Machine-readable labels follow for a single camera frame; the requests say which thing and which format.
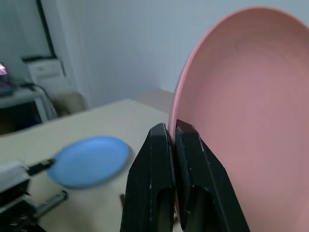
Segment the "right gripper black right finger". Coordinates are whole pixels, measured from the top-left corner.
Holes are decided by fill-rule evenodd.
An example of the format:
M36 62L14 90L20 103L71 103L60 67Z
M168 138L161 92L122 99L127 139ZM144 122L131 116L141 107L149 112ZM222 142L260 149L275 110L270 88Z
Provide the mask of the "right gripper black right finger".
M175 129L178 214L184 232L248 232L224 166L190 124Z

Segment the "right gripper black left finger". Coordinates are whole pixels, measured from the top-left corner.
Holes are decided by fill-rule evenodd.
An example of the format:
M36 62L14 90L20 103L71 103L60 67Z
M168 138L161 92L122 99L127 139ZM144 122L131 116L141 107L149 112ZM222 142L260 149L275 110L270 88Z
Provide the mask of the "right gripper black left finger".
M171 232L174 224L175 178L169 133L153 126L127 176L122 232Z

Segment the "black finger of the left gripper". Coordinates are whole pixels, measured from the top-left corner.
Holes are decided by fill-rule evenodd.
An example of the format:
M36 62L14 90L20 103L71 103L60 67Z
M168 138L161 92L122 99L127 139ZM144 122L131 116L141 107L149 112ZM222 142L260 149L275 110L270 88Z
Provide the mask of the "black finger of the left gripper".
M27 173L29 176L37 175L44 170L49 169L56 162L55 158L46 159L28 167Z
M62 204L68 199L68 193L64 190L58 192L51 198L44 201L41 205L36 207L36 212L33 214L33 217L38 219L46 215L48 212Z

